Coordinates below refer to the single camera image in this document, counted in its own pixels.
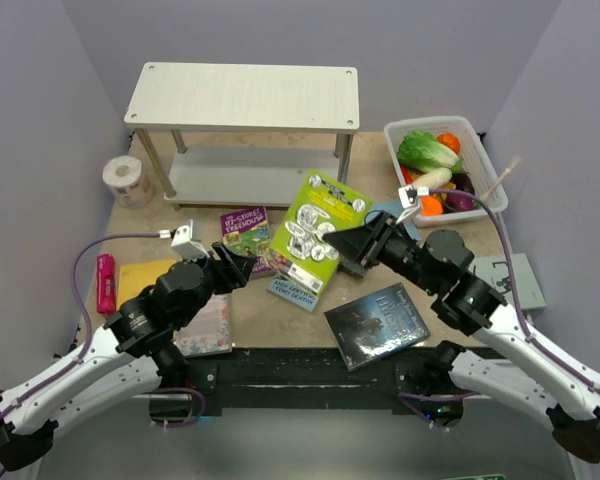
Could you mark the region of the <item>green cartoon paperback book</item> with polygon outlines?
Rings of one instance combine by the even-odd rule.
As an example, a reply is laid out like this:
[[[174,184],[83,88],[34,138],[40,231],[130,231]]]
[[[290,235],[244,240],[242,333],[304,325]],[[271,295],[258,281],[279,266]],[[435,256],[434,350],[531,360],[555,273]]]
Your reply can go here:
[[[263,258],[277,273],[319,297],[340,261],[324,236],[360,226],[371,206],[368,197],[312,169]]]

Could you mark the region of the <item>blue Treehouse paperback book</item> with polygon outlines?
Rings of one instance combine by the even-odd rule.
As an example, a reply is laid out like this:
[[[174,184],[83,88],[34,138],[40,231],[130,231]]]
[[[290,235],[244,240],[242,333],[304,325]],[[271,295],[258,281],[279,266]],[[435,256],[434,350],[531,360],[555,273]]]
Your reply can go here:
[[[316,295],[306,291],[279,274],[273,277],[268,286],[268,291],[283,300],[301,307],[307,312],[313,312],[318,303],[318,297]]]

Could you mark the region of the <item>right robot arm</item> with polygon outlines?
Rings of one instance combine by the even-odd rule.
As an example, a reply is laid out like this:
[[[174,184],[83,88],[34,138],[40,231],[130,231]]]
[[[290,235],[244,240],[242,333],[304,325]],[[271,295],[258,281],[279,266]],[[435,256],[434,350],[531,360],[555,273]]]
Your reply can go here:
[[[600,462],[600,373],[569,355],[531,325],[518,308],[473,274],[473,253],[453,230],[437,230],[417,243],[381,213],[367,224],[326,233],[326,243],[368,269],[382,264],[433,297],[432,311],[450,328],[508,359],[515,373],[500,373],[476,354],[441,343],[439,360],[425,369],[439,393],[454,386],[489,396],[550,429],[571,455]]]

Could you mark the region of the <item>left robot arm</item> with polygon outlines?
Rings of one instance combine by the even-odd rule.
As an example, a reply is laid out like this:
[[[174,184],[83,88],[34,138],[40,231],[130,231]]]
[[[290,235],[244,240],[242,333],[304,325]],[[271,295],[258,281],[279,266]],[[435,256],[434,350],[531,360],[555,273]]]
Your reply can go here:
[[[60,430],[97,409],[160,387],[180,390],[187,362],[173,341],[215,295],[243,288],[256,263],[222,243],[174,263],[105,324],[38,376],[0,391],[0,464],[7,472],[45,456]]]

